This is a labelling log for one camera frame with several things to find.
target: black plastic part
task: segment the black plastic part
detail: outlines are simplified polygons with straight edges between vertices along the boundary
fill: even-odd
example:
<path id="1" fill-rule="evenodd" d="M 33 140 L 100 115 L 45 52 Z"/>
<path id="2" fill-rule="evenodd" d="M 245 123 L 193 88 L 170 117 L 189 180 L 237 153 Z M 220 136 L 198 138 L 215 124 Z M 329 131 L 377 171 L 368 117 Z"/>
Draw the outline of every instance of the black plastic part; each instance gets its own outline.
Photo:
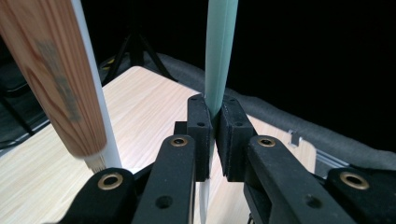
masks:
<path id="1" fill-rule="evenodd" d="M 255 224 L 268 224 L 271 214 L 271 201 L 267 194 L 256 190 L 250 185 L 244 185 L 244 194 L 247 205 L 250 208 L 250 217 L 258 217 L 253 219 Z"/>
<path id="2" fill-rule="evenodd" d="M 194 139 L 169 136 L 154 162 L 132 223 L 192 223 L 194 196 Z"/>
<path id="3" fill-rule="evenodd" d="M 220 110 L 216 144 L 223 174 L 229 182 L 245 180 L 245 147 L 253 135 L 256 135 L 256 131 L 242 106 L 235 98 L 225 95 Z"/>
<path id="4" fill-rule="evenodd" d="M 209 178 L 210 136 L 213 128 L 202 94 L 193 95 L 188 100 L 187 134 L 196 144 L 196 181 L 203 182 Z"/>
<path id="5" fill-rule="evenodd" d="M 176 121 L 174 134 L 187 134 L 187 121 Z"/>
<path id="6" fill-rule="evenodd" d="M 396 223 L 396 171 L 332 169 L 325 188 L 358 223 Z"/>
<path id="7" fill-rule="evenodd" d="M 255 172 L 247 176 L 257 176 L 262 193 L 271 201 L 269 216 L 252 214 L 256 222 L 265 223 L 262 218 L 268 216 L 269 223 L 355 223 L 279 140 L 263 135 L 252 137 L 247 158 Z M 255 185 L 257 180 L 247 178 L 246 184 L 250 182 Z M 252 206 L 260 206 L 255 201 L 248 204 L 251 211 Z"/>
<path id="8" fill-rule="evenodd" d="M 99 181 L 103 176 L 119 174 L 122 180 L 114 189 L 101 189 Z M 110 186 L 120 178 L 110 177 L 105 181 Z M 120 168 L 108 168 L 93 175 L 78 192 L 59 224 L 131 223 L 136 205 L 134 176 L 131 172 Z"/>

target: black background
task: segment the black background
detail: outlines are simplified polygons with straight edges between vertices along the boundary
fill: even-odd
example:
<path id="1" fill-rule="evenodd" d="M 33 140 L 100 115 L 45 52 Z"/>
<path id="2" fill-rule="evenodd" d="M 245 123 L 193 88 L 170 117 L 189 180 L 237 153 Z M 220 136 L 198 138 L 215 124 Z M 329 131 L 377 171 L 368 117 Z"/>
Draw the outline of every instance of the black background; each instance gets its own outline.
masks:
<path id="1" fill-rule="evenodd" d="M 125 0 L 83 1 L 97 62 L 129 32 Z M 205 69 L 207 1 L 135 2 L 157 52 Z M 394 146 L 396 3 L 239 1 L 227 86 L 377 149 Z"/>

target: wooden stick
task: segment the wooden stick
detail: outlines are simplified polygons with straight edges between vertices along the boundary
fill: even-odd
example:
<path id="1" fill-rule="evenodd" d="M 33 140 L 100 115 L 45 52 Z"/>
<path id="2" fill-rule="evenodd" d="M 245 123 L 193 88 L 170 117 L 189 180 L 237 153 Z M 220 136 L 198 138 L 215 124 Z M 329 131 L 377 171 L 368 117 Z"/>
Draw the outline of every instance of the wooden stick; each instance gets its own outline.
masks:
<path id="1" fill-rule="evenodd" d="M 120 167 L 81 3 L 0 0 L 0 34 L 67 150 Z"/>

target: wooden handle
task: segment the wooden handle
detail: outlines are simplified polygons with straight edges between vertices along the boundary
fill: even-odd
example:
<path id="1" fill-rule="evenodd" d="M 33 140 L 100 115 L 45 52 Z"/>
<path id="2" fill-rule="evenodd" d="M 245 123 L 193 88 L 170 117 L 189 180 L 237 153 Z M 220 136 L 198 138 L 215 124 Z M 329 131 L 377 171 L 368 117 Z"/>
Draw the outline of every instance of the wooden handle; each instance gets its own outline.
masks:
<path id="1" fill-rule="evenodd" d="M 92 70 L 70 0 L 0 0 L 0 32 L 67 150 L 106 145 Z"/>

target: black chair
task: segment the black chair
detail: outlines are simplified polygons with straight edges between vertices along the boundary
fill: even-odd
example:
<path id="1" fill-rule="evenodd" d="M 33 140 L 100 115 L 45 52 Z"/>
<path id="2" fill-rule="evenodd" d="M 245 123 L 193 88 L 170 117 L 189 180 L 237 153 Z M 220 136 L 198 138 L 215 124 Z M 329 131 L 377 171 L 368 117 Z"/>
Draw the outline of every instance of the black chair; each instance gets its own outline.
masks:
<path id="1" fill-rule="evenodd" d="M 2 112 L 2 119 L 4 120 L 3 125 L 6 126 L 2 127 L 2 135 L 5 136 L 7 135 L 6 133 L 15 133 L 8 135 L 12 135 L 11 139 L 0 140 L 0 150 L 2 150 L 15 147 L 30 136 L 33 136 L 38 129 L 37 127 L 32 127 L 32 124 L 39 119 L 44 120 L 43 122 L 40 121 L 40 127 L 44 127 L 44 124 L 50 122 L 45 116 L 44 111 L 40 110 L 41 107 L 38 101 L 33 96 L 29 85 L 9 53 L 3 39 L 1 39 L 0 45 L 0 104 L 2 109 L 4 109 Z M 30 124 L 27 120 L 28 118 L 25 118 L 26 116 L 24 117 L 22 113 L 18 111 L 16 105 L 24 106 L 25 111 L 33 110 L 35 112 L 34 114 L 29 114 L 29 117 L 34 117 L 33 120 L 30 120 Z M 17 121 L 24 133 L 19 131 L 20 127 L 12 125 L 12 121 L 8 122 L 8 120 L 6 120 L 9 117 Z"/>

